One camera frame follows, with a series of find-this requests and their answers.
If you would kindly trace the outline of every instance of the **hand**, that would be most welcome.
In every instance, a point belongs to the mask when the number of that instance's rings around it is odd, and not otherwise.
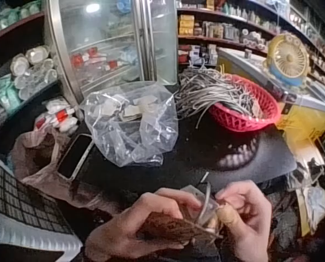
[[[235,255],[244,262],[268,262],[272,206],[252,181],[235,182],[216,194],[218,215],[228,227]]]
[[[180,243],[144,241],[136,237],[152,212],[182,219],[178,204],[201,208],[201,203],[191,193],[180,190],[162,188],[155,194],[143,194],[131,208],[91,232],[85,243],[86,256],[93,261],[106,261],[112,256],[139,258],[163,249],[183,249]]]

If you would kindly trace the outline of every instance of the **small plastic bag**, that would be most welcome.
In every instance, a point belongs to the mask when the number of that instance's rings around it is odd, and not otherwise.
[[[101,153],[117,166],[162,165],[178,137],[173,95],[155,82],[90,93],[81,107]]]

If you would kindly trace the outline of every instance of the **phone screen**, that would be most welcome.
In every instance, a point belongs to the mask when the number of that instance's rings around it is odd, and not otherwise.
[[[92,138],[86,135],[79,135],[76,138],[58,167],[58,172],[62,176],[71,178],[71,175],[73,174],[77,164],[84,155],[91,141]]]

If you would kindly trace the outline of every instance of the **smartphone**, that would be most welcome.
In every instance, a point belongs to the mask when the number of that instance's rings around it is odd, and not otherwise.
[[[58,173],[68,181],[74,180],[93,146],[90,135],[78,135],[59,162]]]

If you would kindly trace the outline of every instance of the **red basket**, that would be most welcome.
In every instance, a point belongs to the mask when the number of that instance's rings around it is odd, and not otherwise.
[[[279,120],[281,115],[279,105],[266,90],[238,75],[228,76],[230,76],[233,81],[240,81],[240,84],[243,84],[244,87],[257,98],[266,118],[258,119],[245,116],[217,103],[210,107],[209,112],[220,125],[235,132],[247,132],[261,129]]]

